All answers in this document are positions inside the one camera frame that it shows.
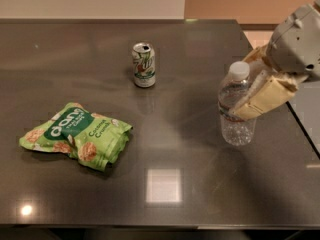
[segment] white bottle cap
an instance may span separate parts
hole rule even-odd
[[[250,66],[247,62],[237,61],[231,64],[229,74],[234,81],[242,81],[249,76]]]

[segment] can top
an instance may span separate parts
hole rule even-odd
[[[138,53],[147,53],[151,51],[151,45],[148,43],[137,43],[133,46],[133,50]]]

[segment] can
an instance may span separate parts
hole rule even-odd
[[[141,42],[133,46],[133,79],[139,87],[150,87],[156,82],[155,52],[150,43]]]

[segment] white wall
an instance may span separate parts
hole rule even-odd
[[[183,19],[185,0],[0,0],[0,19]]]

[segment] green packaging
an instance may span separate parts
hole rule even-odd
[[[108,162],[117,160],[131,129],[125,122],[70,102],[48,122],[27,132],[19,144],[30,150],[64,153],[84,166],[104,171]]]

